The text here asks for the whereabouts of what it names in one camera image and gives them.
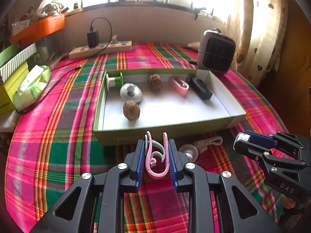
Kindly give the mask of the person right hand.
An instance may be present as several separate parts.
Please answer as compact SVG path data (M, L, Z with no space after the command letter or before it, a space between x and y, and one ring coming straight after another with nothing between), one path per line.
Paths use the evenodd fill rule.
M297 203L296 201L283 195L283 206L286 209L296 209L300 206L300 203Z

